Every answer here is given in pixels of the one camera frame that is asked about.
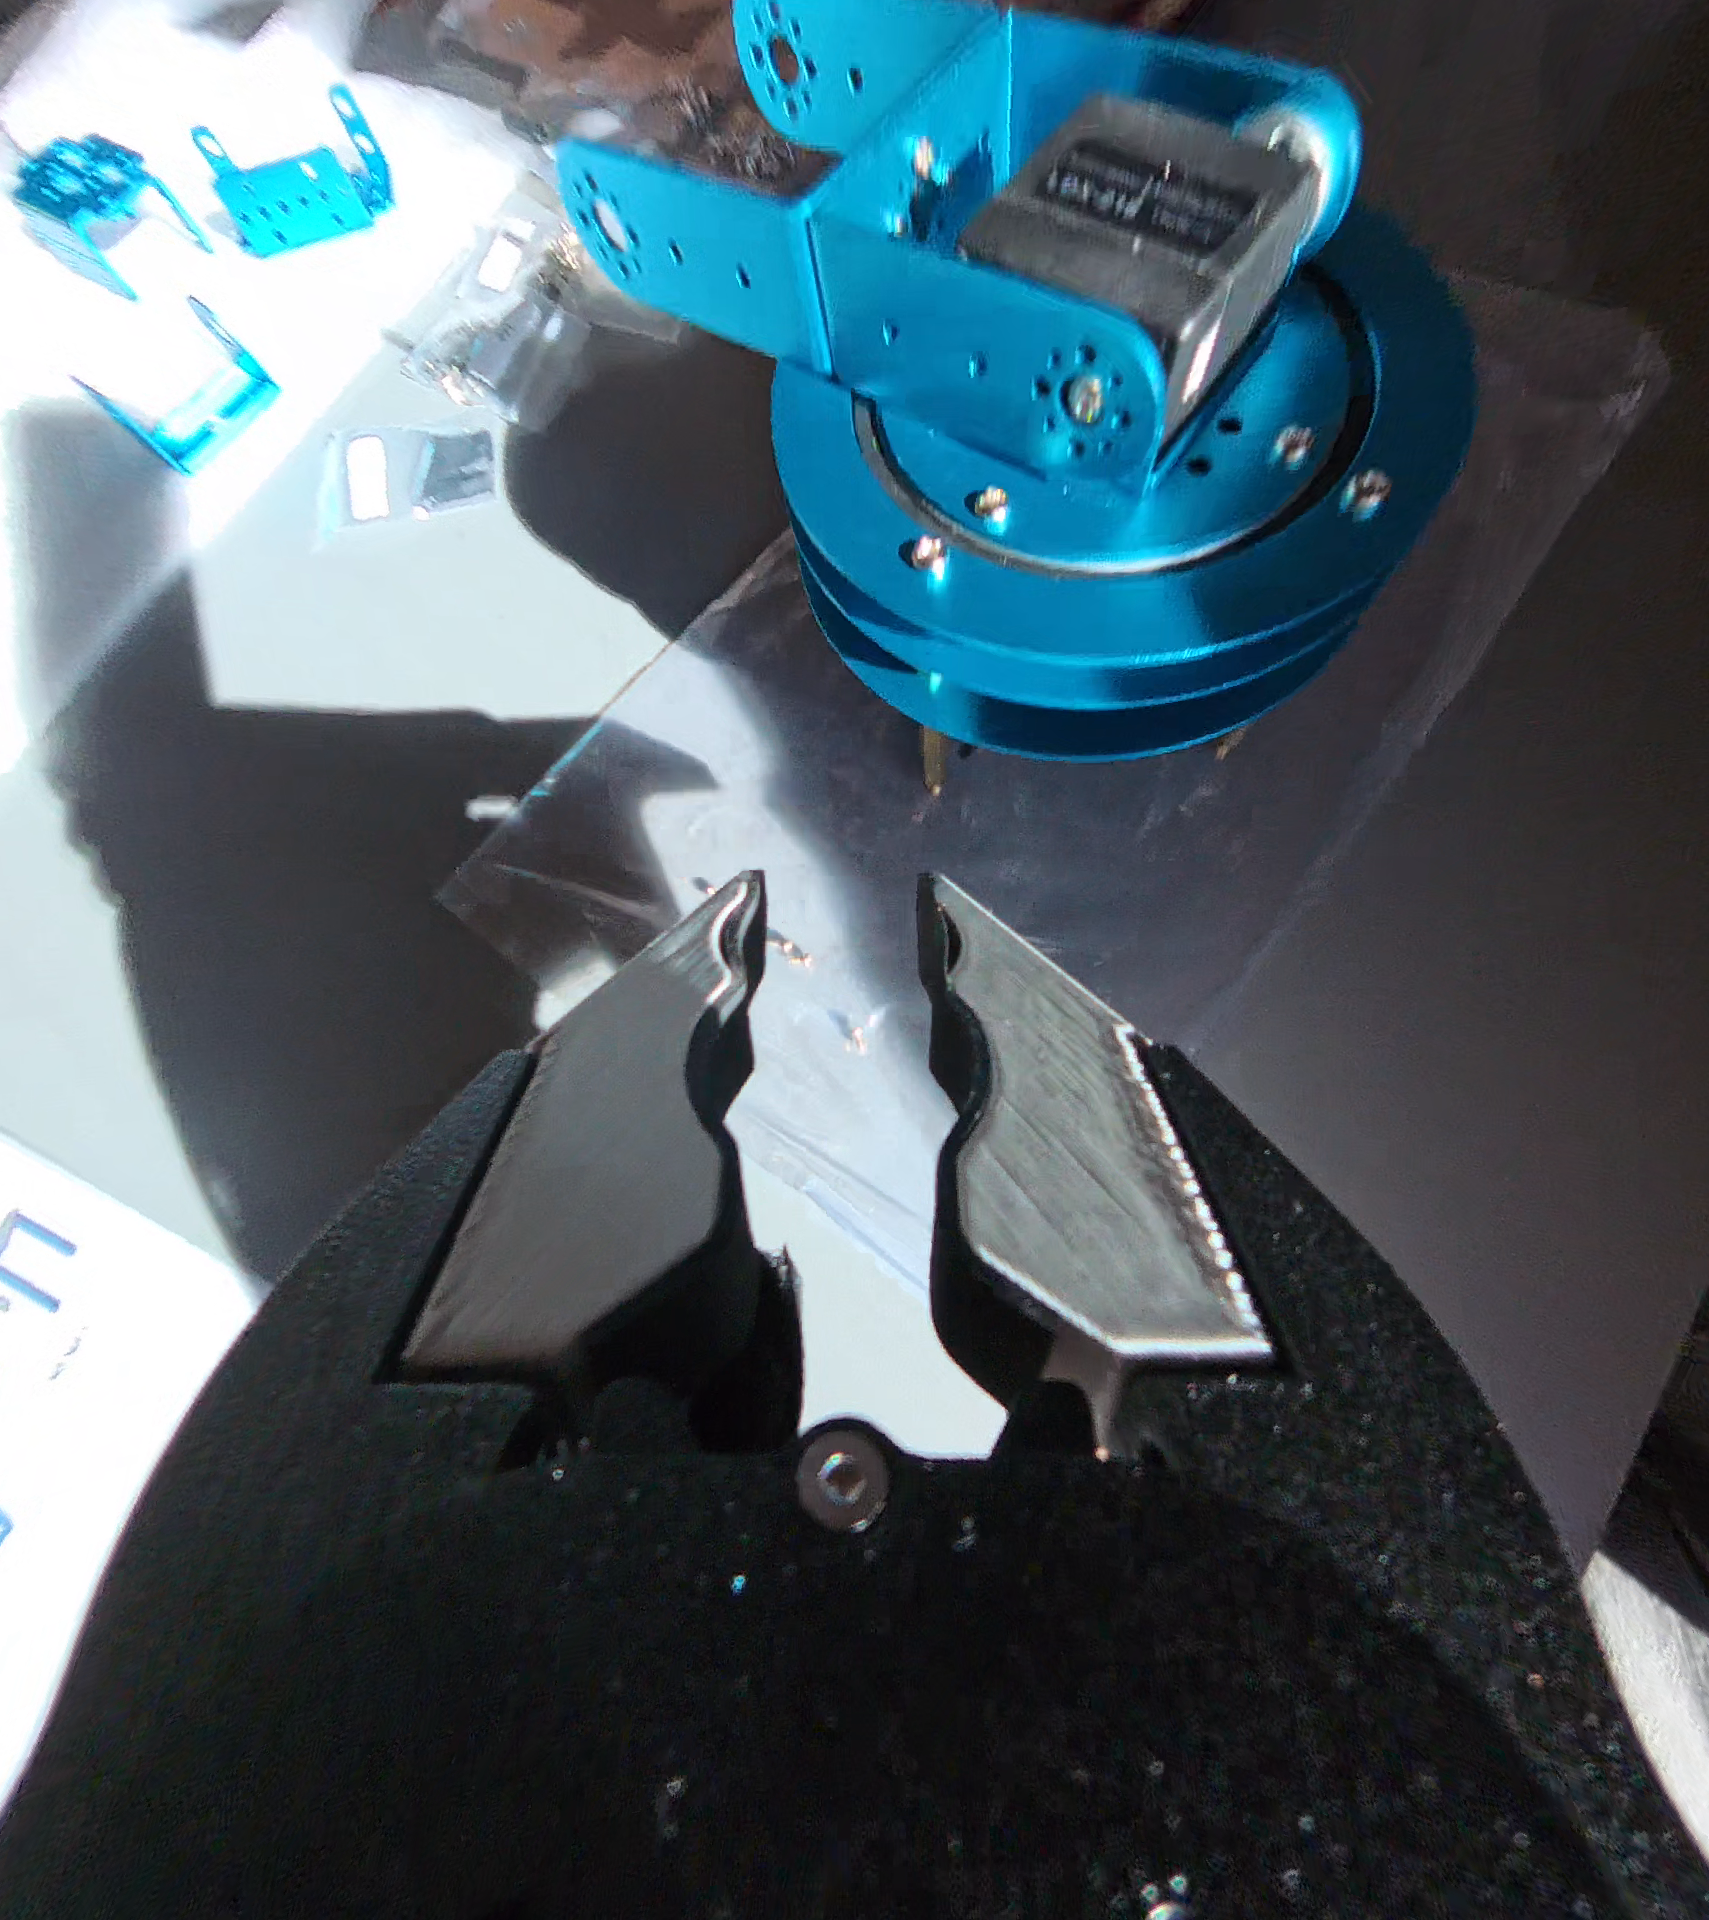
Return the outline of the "blue perforated servo bracket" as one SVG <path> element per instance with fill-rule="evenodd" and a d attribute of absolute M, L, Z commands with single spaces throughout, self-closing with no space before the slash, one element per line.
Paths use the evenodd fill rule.
<path fill-rule="evenodd" d="M 205 228 L 146 158 L 100 135 L 56 136 L 27 154 L 10 190 L 10 203 L 41 247 L 76 276 L 126 302 L 138 301 L 138 292 L 113 265 L 100 237 L 135 228 L 150 201 L 167 207 L 201 252 L 212 252 Z"/>

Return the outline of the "clear plastic bag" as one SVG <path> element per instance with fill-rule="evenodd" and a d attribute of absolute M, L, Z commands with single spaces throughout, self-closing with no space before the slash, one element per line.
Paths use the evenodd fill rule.
<path fill-rule="evenodd" d="M 766 878 L 746 1164 L 925 1290 L 954 1118 L 927 1069 L 914 888 L 958 882 L 1147 1038 L 1194 1049 L 1480 666 L 1670 380 L 1614 309 L 1455 279 L 1480 410 L 1428 533 L 1300 693 L 1228 748 L 1125 763 L 963 757 L 941 798 L 914 727 L 838 661 L 777 537 L 444 882 L 550 1026 L 740 870 Z M 850 1052 L 831 1013 L 888 1009 Z"/>

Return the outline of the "white foam sheet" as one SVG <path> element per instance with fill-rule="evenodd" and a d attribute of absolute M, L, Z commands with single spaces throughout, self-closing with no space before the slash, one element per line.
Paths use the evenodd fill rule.
<path fill-rule="evenodd" d="M 508 505 L 504 430 L 410 380 L 395 333 L 516 180 L 493 115 L 352 77 L 356 5 L 41 5 L 0 41 L 0 785 L 81 691 L 186 590 L 217 709 L 472 710 L 533 723 L 602 709 L 663 646 L 661 619 L 593 586 Z M 393 209 L 368 231 L 251 258 L 192 129 L 241 167 L 352 151 L 331 88 L 387 153 Z M 136 288 L 76 276 L 10 203 L 19 162 L 106 136 L 205 228 L 158 201 L 100 237 Z M 194 478 L 79 394 L 136 412 L 199 384 L 206 301 L 282 392 Z"/>

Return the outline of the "pile of small screw bags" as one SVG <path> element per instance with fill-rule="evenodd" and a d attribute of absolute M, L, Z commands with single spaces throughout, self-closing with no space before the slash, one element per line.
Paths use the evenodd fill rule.
<path fill-rule="evenodd" d="M 562 139 L 611 140 L 727 174 L 780 176 L 757 120 L 731 5 L 363 5 L 356 70 L 493 111 L 520 151 L 506 197 L 399 325 L 401 370 L 506 432 L 547 429 L 596 352 L 677 350 L 687 325 L 644 309 L 562 212 Z"/>

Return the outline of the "blue toy robot arm base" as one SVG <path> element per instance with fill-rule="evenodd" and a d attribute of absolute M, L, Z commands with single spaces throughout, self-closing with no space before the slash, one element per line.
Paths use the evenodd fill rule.
<path fill-rule="evenodd" d="M 1346 87 L 994 5 L 735 5 L 797 197 L 567 139 L 617 288 L 773 360 L 797 563 L 927 734 L 1184 750 L 1346 643 L 1464 462 L 1472 333 Z"/>

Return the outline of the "blue long U bracket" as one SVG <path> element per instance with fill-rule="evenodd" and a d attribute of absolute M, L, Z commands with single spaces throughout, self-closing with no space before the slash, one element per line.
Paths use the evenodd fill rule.
<path fill-rule="evenodd" d="M 352 91 L 334 85 L 331 107 L 352 160 L 334 149 L 312 149 L 242 169 L 208 127 L 192 129 L 221 210 L 249 257 L 271 260 L 365 232 L 393 209 L 387 153 Z"/>

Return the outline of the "blue shallow U bracket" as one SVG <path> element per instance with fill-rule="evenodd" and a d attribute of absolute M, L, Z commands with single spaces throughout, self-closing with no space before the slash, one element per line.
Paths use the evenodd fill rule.
<path fill-rule="evenodd" d="M 186 315 L 215 352 L 206 377 L 186 396 L 140 412 L 105 394 L 81 375 L 70 387 L 178 476 L 194 478 L 276 403 L 282 389 L 263 360 L 218 321 L 206 301 L 185 296 Z"/>

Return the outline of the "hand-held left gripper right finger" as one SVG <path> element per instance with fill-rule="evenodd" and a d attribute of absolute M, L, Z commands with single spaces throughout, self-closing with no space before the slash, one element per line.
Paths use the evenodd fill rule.
<path fill-rule="evenodd" d="M 916 882 L 938 1148 L 929 1299 L 949 1356 L 1006 1412 L 1075 1395 L 1127 1458 L 1150 1376 L 1266 1372 L 1256 1304 L 1137 1026 L 949 877 Z"/>

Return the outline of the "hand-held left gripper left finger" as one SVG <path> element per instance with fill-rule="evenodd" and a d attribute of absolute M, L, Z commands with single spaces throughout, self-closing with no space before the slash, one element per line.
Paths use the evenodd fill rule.
<path fill-rule="evenodd" d="M 529 1386 L 552 1437 L 585 1434 L 622 1380 L 679 1405 L 702 1449 L 797 1437 L 797 1285 L 755 1242 L 729 1129 L 766 932 L 766 878 L 743 870 L 530 1046 L 403 1380 Z"/>

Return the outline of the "printed instruction sheet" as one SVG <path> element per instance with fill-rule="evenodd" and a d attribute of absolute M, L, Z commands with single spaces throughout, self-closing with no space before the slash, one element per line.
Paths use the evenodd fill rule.
<path fill-rule="evenodd" d="M 0 1808 L 252 1283 L 0 1132 Z"/>

